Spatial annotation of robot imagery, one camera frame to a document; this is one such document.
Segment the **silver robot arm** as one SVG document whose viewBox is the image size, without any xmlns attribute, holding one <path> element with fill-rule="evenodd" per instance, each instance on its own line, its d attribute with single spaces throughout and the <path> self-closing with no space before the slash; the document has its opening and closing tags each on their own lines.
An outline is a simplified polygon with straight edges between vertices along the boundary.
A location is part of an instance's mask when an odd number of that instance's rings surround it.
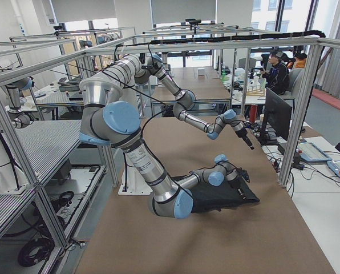
<svg viewBox="0 0 340 274">
<path fill-rule="evenodd" d="M 218 155 L 211 168 L 191 172 L 179 181 L 173 180 L 160 160 L 148 148 L 143 136 L 137 110 L 121 101 L 125 81 L 101 73 L 80 83 L 84 92 L 84 110 L 79 133 L 80 141 L 97 146 L 112 145 L 122 150 L 146 184 L 151 188 L 149 208 L 161 217 L 184 219 L 198 204 L 206 210 L 230 207 L 234 199 L 210 200 L 198 197 L 191 188 L 199 183 L 219 187 L 223 182 L 235 188 L 245 198 L 241 188 L 241 170 L 231 164 L 225 155 Z"/>
<path fill-rule="evenodd" d="M 227 110 L 223 114 L 216 116 L 213 123 L 207 123 L 192 114 L 189 110 L 195 105 L 196 98 L 192 91 L 182 89 L 164 68 L 162 60 L 158 56 L 139 57 L 135 54 L 128 54 L 118 61 L 115 61 L 110 68 L 120 66 L 124 68 L 124 78 L 119 83 L 128 87 L 127 81 L 134 80 L 137 84 L 147 82 L 150 76 L 155 76 L 174 96 L 173 105 L 174 117 L 186 122 L 207 134 L 207 137 L 215 140 L 218 138 L 225 126 L 230 125 L 236 135 L 241 138 L 250 149 L 254 149 L 252 142 L 248 138 L 248 132 L 243 121 L 232 110 Z"/>
</svg>

